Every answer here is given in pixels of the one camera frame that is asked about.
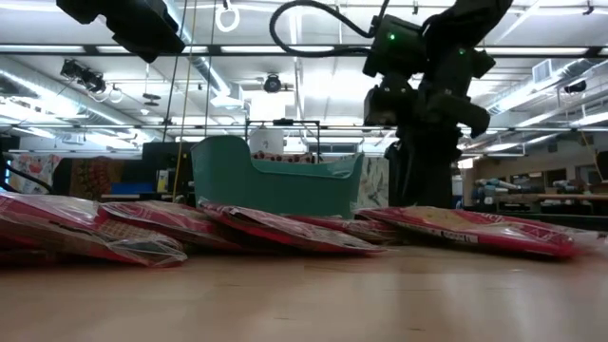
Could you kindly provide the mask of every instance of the wooden table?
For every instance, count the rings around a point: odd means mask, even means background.
[[[608,259],[405,247],[383,256],[198,256],[150,270],[0,273],[0,340],[608,340]]]

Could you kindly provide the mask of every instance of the plastic bin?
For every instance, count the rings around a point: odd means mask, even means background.
[[[252,160],[239,137],[207,138],[192,148],[197,200],[274,214],[352,217],[363,155],[321,163]]]

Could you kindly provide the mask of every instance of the plastic packaging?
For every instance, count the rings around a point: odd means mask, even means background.
[[[500,250],[572,257],[580,250],[559,226],[533,220],[433,207],[363,209],[357,215],[411,232]]]
[[[254,209],[205,203],[201,210],[209,217],[232,228],[293,246],[302,251],[342,254],[383,251],[366,241],[341,232]]]
[[[198,246],[220,251],[245,251],[247,248],[222,237],[222,229],[201,211],[184,204],[163,201],[110,202],[102,208],[115,219],[152,229]]]
[[[166,267],[187,259],[179,242],[111,219],[98,203],[0,194],[0,238],[32,249]]]
[[[337,217],[288,216],[301,222],[346,233],[374,244],[388,244],[398,240],[394,226],[373,219],[342,219]]]

